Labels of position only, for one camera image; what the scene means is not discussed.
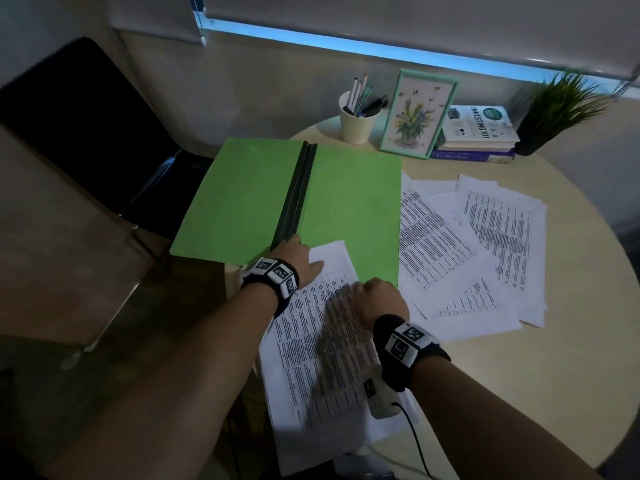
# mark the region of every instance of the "black plant pot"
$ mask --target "black plant pot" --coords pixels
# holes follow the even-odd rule
[[[537,152],[546,142],[551,140],[553,136],[548,135],[518,135],[520,141],[516,143],[513,151],[523,157]]]

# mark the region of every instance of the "mint green picture frame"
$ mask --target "mint green picture frame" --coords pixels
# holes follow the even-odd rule
[[[424,79],[424,80],[430,80],[433,82],[443,82],[446,84],[451,84],[452,86],[451,92],[449,93],[449,97],[447,98],[447,103],[445,104],[443,112],[440,115],[440,120],[438,121],[438,127],[436,128],[436,131],[433,133],[433,137],[431,138],[431,142],[429,143],[427,153],[422,155],[418,154],[417,152],[405,151],[396,146],[387,144],[387,141],[388,141],[387,131],[389,129],[389,124],[391,123],[391,120],[395,117],[393,113],[394,113],[394,108],[396,106],[396,99],[398,98],[398,93],[400,92],[400,82],[402,81],[403,77],[411,77],[413,79]],[[427,72],[401,69],[400,74],[398,74],[398,81],[396,83],[396,91],[394,93],[394,99],[391,102],[389,114],[387,117],[387,122],[385,123],[385,130],[382,133],[382,142],[380,142],[380,151],[387,152],[387,153],[396,153],[398,155],[404,155],[405,157],[421,158],[423,160],[428,160],[431,157],[431,152],[433,151],[433,147],[436,144],[436,140],[438,138],[438,135],[440,134],[440,130],[442,129],[442,123],[447,113],[449,112],[449,108],[451,106],[451,103],[453,101],[453,96],[455,95],[457,88],[458,88],[458,80],[453,79],[452,77],[444,77],[441,75],[430,74]]]

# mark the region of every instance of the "person's right arm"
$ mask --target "person's right arm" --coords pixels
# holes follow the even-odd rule
[[[409,320],[398,290],[376,278],[354,286],[353,304],[370,331],[381,315]],[[546,429],[441,357],[414,364],[410,389],[461,480],[602,480]]]

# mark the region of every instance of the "forearm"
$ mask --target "forearm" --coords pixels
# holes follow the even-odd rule
[[[195,478],[277,304],[266,285],[241,290],[110,404],[45,474],[52,480]]]
[[[411,390],[461,480],[600,479],[547,430],[452,363],[416,363]]]

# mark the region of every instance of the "chair backrest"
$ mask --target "chair backrest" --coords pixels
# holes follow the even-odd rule
[[[119,213],[178,145],[88,38],[0,89],[0,123]]]

